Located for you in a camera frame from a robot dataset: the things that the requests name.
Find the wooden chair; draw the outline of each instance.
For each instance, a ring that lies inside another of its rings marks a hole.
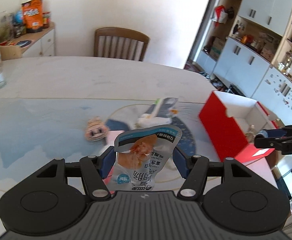
[[[94,57],[143,61],[148,43],[149,37],[138,31],[115,27],[97,29]]]

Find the metal screw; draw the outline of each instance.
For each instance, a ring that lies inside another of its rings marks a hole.
[[[193,197],[196,195],[196,191],[191,188],[184,188],[181,190],[180,194],[184,197]]]
[[[108,195],[108,191],[104,189],[96,189],[93,191],[94,197],[106,197]]]

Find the open cardboard box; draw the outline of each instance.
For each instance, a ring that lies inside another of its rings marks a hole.
[[[257,149],[246,139],[245,133],[252,124],[256,132],[278,128],[256,100],[213,91],[199,113],[199,118],[221,161],[232,157],[245,163],[266,157],[274,150]]]

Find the black circular disc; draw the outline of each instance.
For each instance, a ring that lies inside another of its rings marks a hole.
[[[79,190],[47,178],[35,181],[26,179],[1,197],[0,219],[6,229],[49,235],[73,224],[84,212],[86,201]]]
[[[289,200],[267,182],[240,179],[212,188],[205,194],[202,207],[215,223],[229,231],[260,235],[281,229]]]

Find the chicken image on packet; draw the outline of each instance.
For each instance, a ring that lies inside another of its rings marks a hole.
[[[152,190],[154,178],[181,139],[180,128],[165,124],[121,133],[115,139],[117,152],[113,175],[107,188]]]

